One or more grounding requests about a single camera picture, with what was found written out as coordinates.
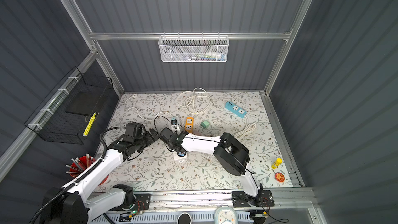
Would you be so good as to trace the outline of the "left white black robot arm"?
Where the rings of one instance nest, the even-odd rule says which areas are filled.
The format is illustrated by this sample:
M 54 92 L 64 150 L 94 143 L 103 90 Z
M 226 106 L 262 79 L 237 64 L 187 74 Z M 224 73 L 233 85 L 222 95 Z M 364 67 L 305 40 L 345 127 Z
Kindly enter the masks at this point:
M 77 175 L 60 189 L 53 188 L 44 197 L 42 207 L 33 215 L 30 223 L 40 224 L 88 224 L 105 215 L 109 210 L 119 207 L 136 210 L 141 204 L 131 186 L 117 184 L 111 191 L 93 199 L 89 197 L 95 188 L 118 166 L 134 159 L 134 153 L 144 149 L 159 139 L 154 129 L 146 130 L 140 123 L 129 123 L 121 127 L 125 132 L 107 145 L 104 136 L 111 129 L 103 131 L 100 142 L 102 155 L 84 172 Z

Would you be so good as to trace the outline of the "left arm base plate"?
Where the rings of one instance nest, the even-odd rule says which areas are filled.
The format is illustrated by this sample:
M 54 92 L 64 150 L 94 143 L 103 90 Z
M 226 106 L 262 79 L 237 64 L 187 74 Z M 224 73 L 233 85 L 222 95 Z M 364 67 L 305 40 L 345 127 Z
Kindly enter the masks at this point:
M 127 206 L 118 206 L 110 211 L 147 211 L 151 202 L 151 194 L 135 194 L 135 202 Z

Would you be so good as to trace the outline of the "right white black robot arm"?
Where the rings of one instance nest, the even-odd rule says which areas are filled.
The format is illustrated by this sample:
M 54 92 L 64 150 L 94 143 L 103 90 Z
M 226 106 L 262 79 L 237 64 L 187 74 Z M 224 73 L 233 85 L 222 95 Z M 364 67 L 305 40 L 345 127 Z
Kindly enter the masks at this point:
M 164 128 L 160 139 L 175 152 L 201 152 L 213 155 L 228 173 L 237 176 L 243 191 L 250 197 L 257 197 L 262 186 L 255 179 L 249 157 L 249 150 L 230 133 L 222 136 L 198 136 L 183 131 L 177 134 Z

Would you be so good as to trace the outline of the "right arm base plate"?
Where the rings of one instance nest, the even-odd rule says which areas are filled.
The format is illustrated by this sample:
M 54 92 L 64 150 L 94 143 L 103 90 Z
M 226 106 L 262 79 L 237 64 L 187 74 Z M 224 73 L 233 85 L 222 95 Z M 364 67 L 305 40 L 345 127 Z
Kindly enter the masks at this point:
M 275 202 L 270 190 L 260 190 L 256 197 L 251 197 L 243 191 L 233 191 L 232 193 L 233 206 L 237 207 L 274 207 Z

